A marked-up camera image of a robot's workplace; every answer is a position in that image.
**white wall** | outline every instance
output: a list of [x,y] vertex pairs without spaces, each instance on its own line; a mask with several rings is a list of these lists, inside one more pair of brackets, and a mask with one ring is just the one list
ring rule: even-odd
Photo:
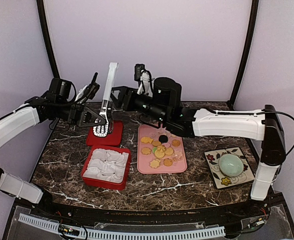
[[[0,117],[41,95],[52,77],[36,1],[0,1]],[[0,167],[29,180],[48,134],[44,123],[13,139],[0,149]],[[0,192],[0,239],[12,203]]]
[[[183,100],[227,101],[236,79],[251,0],[47,0],[61,77],[77,88],[109,62],[117,86],[136,87],[134,65],[183,85]],[[101,100],[99,91],[95,100]]]
[[[294,1],[260,1],[251,53],[235,108],[261,109],[265,104],[294,116]],[[294,142],[294,123],[280,118],[289,150]],[[283,192],[294,220],[294,151],[287,157],[274,189]]]

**light green bowl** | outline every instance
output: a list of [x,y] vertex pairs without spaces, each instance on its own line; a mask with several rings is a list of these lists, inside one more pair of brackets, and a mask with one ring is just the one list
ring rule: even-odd
[[243,172],[243,162],[233,154],[225,154],[219,159],[219,168],[223,174],[236,177]]

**marble tabletop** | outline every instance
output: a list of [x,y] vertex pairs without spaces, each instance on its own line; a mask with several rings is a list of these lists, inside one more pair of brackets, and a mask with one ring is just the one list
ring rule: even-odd
[[[225,102],[183,102],[185,107],[229,110]],[[99,111],[100,103],[89,106]],[[170,211],[191,210],[243,202],[248,199],[251,182],[217,189],[204,152],[240,147],[255,172],[257,163],[244,138],[184,138],[188,168],[183,173],[141,174],[137,170],[139,114],[115,110],[114,120],[124,124],[120,147],[131,151],[132,162],[126,188],[110,190],[84,184],[80,173],[90,151],[86,146],[89,128],[69,127],[59,121],[37,165],[32,183],[48,190],[54,202],[108,210]]]

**white slotted strip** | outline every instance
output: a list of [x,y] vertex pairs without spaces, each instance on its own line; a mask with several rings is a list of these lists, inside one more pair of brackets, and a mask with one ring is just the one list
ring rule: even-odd
[[[58,234],[58,222],[39,219],[34,216],[21,213],[19,221],[36,228]],[[83,228],[76,228],[80,231],[79,239],[86,237]],[[223,226],[213,227],[209,229],[200,229],[194,231],[166,232],[166,233],[132,233],[132,232],[116,232],[101,231],[87,228],[89,240],[204,240],[217,237],[224,237],[225,228]]]

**red box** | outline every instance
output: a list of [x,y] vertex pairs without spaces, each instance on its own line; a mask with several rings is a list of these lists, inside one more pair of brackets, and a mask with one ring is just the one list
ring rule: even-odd
[[[123,180],[121,183],[114,183],[114,182],[109,182],[109,181],[103,181],[103,180],[98,180],[98,179],[93,179],[93,178],[88,178],[88,177],[83,177],[83,174],[87,170],[88,164],[90,162],[92,153],[95,149],[107,149],[107,150],[113,150],[119,153],[128,153],[128,160],[126,164],[126,169],[125,173],[123,176]],[[127,148],[118,148],[118,147],[113,147],[113,146],[103,146],[103,145],[95,145],[91,148],[91,151],[89,153],[89,156],[85,162],[85,165],[83,166],[83,169],[81,171],[81,177],[83,181],[85,182],[86,185],[89,186],[95,186],[95,187],[100,187],[100,188],[105,188],[105,189],[115,189],[115,190],[123,190],[126,187],[126,182],[128,178],[128,173],[130,169],[130,163],[131,163],[131,152]]]
[[107,145],[117,147],[121,143],[122,139],[122,131],[123,131],[123,123],[122,121],[114,121],[113,122],[113,131],[111,134],[108,134],[106,137],[98,137],[93,134],[93,128],[91,127],[89,130],[89,134],[87,136],[86,144],[87,146],[93,145]]

